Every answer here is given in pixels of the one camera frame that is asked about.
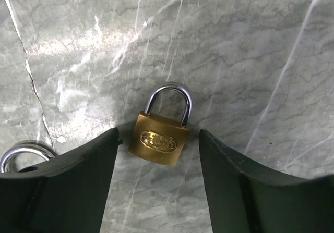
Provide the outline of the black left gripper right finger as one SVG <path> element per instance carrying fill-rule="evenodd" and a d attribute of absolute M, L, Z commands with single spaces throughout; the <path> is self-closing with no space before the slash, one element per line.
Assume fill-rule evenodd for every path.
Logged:
<path fill-rule="evenodd" d="M 333 175 L 276 171 L 207 130 L 198 140 L 213 232 L 333 232 Z"/>

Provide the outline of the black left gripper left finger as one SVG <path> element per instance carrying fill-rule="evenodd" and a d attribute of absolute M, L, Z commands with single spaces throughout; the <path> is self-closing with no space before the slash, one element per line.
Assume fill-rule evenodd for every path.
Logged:
<path fill-rule="evenodd" d="M 51 160 L 1 174 L 1 232 L 99 232 L 118 129 Z"/>

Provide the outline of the medium brass padlock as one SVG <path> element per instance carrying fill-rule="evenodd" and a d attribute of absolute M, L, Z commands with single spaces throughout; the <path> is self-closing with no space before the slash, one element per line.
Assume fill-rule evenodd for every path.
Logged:
<path fill-rule="evenodd" d="M 155 100 L 165 91 L 175 91 L 183 97 L 185 109 L 180 121 L 152 113 Z M 155 89 L 138 115 L 129 153 L 150 162 L 175 166 L 190 132 L 187 123 L 192 105 L 190 92 L 180 83 L 168 82 Z"/>

